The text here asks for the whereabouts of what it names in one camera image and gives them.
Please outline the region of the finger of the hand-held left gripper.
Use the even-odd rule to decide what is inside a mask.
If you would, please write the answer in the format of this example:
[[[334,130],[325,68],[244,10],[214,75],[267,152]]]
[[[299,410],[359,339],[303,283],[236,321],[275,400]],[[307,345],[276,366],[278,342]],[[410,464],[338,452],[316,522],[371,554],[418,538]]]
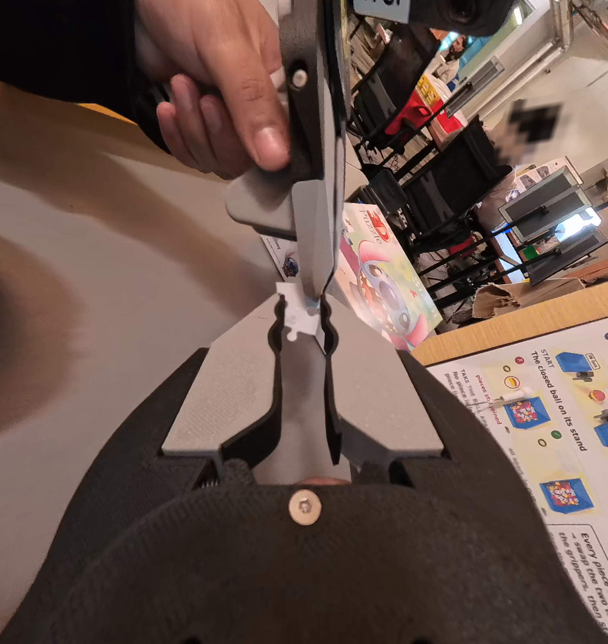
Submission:
[[[298,181],[292,187],[299,279],[306,302],[320,302],[337,268],[345,196],[345,151],[345,140],[337,137],[325,152],[324,177]]]

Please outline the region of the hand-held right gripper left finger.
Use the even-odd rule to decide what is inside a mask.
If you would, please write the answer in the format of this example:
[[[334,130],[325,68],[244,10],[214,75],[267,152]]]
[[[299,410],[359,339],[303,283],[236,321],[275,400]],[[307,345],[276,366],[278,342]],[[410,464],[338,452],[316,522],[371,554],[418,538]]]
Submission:
[[[281,438],[284,297],[274,294],[204,352],[164,455],[262,463]]]

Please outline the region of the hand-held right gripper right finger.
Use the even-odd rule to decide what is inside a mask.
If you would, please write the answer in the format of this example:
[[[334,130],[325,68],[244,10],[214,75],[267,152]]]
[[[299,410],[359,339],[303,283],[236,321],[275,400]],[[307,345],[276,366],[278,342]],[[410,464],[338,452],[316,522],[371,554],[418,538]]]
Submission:
[[[390,466],[398,459],[438,457],[444,444],[398,351],[330,295],[321,299],[324,414],[333,464]]]

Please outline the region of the white puzzle piece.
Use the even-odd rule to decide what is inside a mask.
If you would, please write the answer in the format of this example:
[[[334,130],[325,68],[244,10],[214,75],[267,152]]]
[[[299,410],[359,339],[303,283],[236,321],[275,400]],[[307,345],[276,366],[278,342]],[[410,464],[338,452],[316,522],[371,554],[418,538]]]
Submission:
[[[284,298],[284,326],[286,338],[290,342],[300,335],[318,336],[320,329],[319,308],[310,304],[298,282],[282,281],[276,283],[276,292]]]

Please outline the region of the person's left forearm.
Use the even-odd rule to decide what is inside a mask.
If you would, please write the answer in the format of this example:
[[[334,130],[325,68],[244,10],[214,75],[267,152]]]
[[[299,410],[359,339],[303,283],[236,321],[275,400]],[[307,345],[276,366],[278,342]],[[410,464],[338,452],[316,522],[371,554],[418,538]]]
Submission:
[[[136,60],[134,1],[0,1],[0,81],[106,107],[164,152],[157,89]]]

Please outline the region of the white blue puzzle box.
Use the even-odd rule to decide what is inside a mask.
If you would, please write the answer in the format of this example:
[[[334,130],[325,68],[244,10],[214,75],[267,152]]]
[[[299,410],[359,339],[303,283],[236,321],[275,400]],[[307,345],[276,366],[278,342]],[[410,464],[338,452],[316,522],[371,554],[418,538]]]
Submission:
[[[344,204],[337,269],[327,294],[398,350],[413,351],[442,320],[376,205]]]

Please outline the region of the person's left hand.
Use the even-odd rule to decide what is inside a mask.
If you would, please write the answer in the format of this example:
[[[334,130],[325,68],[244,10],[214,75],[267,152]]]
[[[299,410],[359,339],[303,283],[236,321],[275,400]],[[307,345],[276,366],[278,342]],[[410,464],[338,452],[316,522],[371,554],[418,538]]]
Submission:
[[[287,117],[272,81],[275,21],[260,1],[135,1],[139,68],[166,86],[156,115],[179,162],[233,179],[290,161]]]

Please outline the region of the black chair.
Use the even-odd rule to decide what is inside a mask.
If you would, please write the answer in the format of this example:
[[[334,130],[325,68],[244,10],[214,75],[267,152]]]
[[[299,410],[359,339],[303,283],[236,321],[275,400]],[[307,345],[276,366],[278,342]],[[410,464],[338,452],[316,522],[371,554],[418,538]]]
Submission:
[[[367,150],[387,148],[400,126],[397,117],[412,97],[441,40],[418,23],[398,24],[372,68],[352,93],[349,123]]]
[[[416,254],[460,244],[464,218],[513,170],[474,117],[449,145],[404,182],[407,227],[403,238]]]

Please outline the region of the red chair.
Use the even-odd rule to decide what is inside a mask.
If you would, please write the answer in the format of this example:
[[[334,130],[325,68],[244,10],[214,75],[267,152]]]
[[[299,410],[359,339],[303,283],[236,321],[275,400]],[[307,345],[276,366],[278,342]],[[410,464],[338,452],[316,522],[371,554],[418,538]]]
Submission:
[[[409,126],[415,131],[426,127],[434,139],[444,140],[467,126],[466,118],[459,113],[448,116],[443,110],[444,103],[440,95],[430,94],[426,97],[415,90],[405,107],[384,132],[393,136],[403,126]]]

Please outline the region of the brown cardboard box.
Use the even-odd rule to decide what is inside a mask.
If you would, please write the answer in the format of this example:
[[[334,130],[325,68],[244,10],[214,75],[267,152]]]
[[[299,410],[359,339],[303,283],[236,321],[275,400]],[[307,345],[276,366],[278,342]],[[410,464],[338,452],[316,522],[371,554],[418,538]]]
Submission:
[[[478,289],[472,305],[474,319],[497,318],[516,310],[547,302],[585,289],[579,278],[548,278],[537,285],[530,281],[497,285],[490,283]]]

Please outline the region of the printed instruction sheet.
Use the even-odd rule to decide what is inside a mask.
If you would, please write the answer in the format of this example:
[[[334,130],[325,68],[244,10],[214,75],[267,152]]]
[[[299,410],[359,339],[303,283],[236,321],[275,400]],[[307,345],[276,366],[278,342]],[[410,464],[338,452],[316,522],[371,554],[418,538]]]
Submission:
[[[529,488],[608,637],[608,318],[429,366]]]

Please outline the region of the grey monitor on stand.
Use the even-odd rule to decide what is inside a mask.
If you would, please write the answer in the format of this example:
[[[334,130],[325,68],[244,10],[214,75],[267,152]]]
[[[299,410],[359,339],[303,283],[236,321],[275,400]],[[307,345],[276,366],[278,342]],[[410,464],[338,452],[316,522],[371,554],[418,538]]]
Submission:
[[[540,254],[527,266],[531,286],[578,262],[608,243],[608,238],[597,227],[586,227],[568,237],[546,253]]]
[[[572,217],[591,202],[577,176],[564,165],[500,206],[499,212],[522,243],[530,242]]]

